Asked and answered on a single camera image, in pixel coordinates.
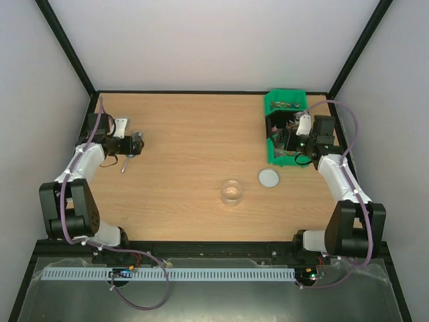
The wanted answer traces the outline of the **green bin of mixed candies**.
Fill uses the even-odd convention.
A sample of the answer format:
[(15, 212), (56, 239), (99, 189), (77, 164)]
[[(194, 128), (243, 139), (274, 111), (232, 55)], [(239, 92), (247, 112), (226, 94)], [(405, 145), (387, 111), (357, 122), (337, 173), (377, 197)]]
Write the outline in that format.
[(274, 111), (299, 113), (307, 110), (306, 92), (296, 89), (274, 89), (263, 98), (265, 116)]

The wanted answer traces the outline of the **green bin of gummy candies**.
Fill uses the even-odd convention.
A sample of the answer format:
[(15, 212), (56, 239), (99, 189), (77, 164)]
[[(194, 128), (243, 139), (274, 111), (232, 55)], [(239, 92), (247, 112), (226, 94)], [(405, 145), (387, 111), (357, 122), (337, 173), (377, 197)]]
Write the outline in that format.
[(297, 151), (287, 150), (285, 143), (274, 143), (275, 140), (267, 139), (267, 162), (274, 166), (301, 166), (310, 165), (310, 159)]

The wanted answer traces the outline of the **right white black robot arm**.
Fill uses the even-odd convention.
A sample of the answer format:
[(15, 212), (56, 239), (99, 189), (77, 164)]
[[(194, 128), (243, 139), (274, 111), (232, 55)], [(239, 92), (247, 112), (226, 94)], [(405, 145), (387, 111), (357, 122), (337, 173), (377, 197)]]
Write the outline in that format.
[(288, 128), (298, 156), (305, 156), (325, 179), (336, 207), (323, 231), (304, 230), (292, 246), (293, 257), (308, 262), (316, 252), (331, 256), (371, 259), (381, 245), (386, 210), (374, 203), (359, 186), (345, 151), (334, 145), (335, 118), (307, 113)]

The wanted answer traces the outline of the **black bin of lollipops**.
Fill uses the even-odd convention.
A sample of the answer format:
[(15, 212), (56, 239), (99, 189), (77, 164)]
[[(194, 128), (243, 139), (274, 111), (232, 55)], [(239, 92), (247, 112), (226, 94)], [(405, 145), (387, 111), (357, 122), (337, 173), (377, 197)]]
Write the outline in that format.
[(288, 111), (274, 111), (265, 116), (265, 134), (266, 138), (275, 140), (274, 143), (280, 142), (280, 130), (290, 129), (295, 130), (298, 127), (298, 122), (295, 120), (295, 114)]

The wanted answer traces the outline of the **metal scoop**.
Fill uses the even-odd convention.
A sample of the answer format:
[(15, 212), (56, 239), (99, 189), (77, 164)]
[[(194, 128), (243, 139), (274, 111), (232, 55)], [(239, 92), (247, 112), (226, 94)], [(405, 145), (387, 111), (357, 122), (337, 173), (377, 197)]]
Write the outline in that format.
[(120, 140), (119, 154), (125, 156), (121, 173), (125, 172), (131, 159), (136, 158), (141, 154), (143, 147), (143, 134), (140, 131), (135, 131), (131, 135), (125, 136)]

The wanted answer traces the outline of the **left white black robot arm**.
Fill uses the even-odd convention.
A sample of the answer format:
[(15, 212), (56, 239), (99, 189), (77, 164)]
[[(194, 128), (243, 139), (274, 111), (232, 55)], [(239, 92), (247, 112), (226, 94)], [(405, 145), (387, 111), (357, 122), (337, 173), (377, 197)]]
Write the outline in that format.
[(90, 245), (98, 250), (128, 248), (125, 230), (101, 219), (90, 182), (106, 158), (131, 159), (141, 154), (143, 134), (129, 133), (129, 124), (128, 118), (115, 119), (103, 111), (87, 116), (66, 169), (39, 188), (49, 239)]

